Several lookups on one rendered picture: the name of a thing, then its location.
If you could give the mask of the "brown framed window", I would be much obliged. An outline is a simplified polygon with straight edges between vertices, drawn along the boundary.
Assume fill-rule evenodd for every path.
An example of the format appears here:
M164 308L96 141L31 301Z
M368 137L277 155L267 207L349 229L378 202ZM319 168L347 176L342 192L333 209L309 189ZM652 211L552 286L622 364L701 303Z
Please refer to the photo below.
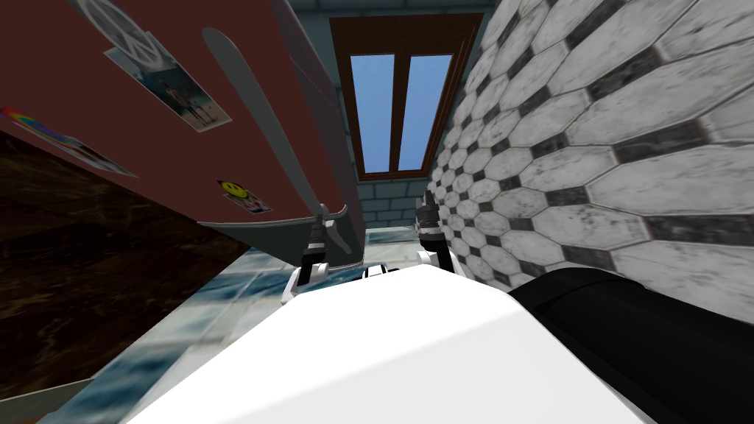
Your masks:
M362 181L426 177L482 13L329 20Z

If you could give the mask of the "yellow smiley fridge magnet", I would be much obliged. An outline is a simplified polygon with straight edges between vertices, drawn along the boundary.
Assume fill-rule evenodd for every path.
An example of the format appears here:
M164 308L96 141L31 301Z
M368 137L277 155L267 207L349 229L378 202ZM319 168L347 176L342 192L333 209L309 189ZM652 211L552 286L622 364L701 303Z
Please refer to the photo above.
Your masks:
M225 180L218 180L217 182L224 191L223 196L247 212L259 214L272 211L271 207L239 184Z

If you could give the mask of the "photo fridge magnet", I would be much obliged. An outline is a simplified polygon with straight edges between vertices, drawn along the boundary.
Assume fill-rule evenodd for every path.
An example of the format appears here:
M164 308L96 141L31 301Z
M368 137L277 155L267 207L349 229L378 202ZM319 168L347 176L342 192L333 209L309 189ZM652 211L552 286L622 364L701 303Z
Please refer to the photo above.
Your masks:
M197 132L232 121L150 32L146 37L147 46L155 49L150 52L141 49L138 56L146 56L143 60L135 60L116 47L107 50L105 56Z

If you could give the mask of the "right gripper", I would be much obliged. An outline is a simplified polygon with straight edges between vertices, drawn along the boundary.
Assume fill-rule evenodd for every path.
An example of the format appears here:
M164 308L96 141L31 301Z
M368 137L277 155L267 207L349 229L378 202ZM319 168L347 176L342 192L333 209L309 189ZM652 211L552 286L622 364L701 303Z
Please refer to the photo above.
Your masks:
M417 223L417 234L419 236L439 236L442 233L440 228L440 206L434 199L431 191L425 191L423 202L417 199L415 209L415 220Z

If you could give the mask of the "dark freezer drawer front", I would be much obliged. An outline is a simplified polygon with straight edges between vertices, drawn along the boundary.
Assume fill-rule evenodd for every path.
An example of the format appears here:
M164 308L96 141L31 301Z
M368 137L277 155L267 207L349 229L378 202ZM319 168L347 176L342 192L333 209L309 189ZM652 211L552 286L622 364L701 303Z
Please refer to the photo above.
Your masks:
M331 267L348 267L363 262L366 227L363 219L354 219L350 213L337 213L338 234L351 249L346 253L331 237L326 238L325 260ZM265 252L293 267L300 266L301 256L307 247L311 224L280 227L230 227L214 228L227 236Z

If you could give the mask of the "white peace sign sticker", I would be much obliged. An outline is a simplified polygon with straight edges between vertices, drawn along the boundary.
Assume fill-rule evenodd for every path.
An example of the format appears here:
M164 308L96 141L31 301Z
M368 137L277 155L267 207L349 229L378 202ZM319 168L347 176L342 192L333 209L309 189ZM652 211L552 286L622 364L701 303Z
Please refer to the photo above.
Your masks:
M141 71L169 67L157 43L111 0L66 0Z

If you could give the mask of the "dark brown wooden cabinet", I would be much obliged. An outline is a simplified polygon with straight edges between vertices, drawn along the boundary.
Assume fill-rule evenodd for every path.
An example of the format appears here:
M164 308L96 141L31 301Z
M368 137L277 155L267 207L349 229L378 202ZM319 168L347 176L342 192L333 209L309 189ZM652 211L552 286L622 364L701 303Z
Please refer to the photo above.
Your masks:
M0 131L0 400L90 378L246 251Z

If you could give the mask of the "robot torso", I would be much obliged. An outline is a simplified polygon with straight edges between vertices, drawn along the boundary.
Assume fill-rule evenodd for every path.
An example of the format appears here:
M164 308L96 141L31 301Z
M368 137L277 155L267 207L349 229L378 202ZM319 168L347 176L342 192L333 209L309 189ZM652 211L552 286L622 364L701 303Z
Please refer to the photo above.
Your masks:
M300 294L128 424L644 424L507 293L419 265Z

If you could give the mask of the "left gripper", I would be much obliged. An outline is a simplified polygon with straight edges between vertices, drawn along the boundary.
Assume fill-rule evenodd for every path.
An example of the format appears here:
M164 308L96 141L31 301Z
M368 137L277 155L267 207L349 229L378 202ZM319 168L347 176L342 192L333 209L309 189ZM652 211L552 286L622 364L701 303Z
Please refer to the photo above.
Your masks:
M309 244L324 244L326 240L326 221L329 212L324 204L320 204L320 212L315 216L309 235Z

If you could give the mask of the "rainbow picture fridge magnet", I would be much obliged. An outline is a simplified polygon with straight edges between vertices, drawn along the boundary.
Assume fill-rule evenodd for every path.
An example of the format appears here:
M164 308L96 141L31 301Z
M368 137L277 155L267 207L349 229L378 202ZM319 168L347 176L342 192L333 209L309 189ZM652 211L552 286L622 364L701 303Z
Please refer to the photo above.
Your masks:
M135 175L128 170L122 168L111 159L106 158L77 139L55 131L38 120L19 113L17 110L13 110L9 107L0 108L0 116L9 119L12 123L17 124L30 133L35 134L37 137L48 141L50 144L62 149L64 152L80 159L95 169L135 177Z

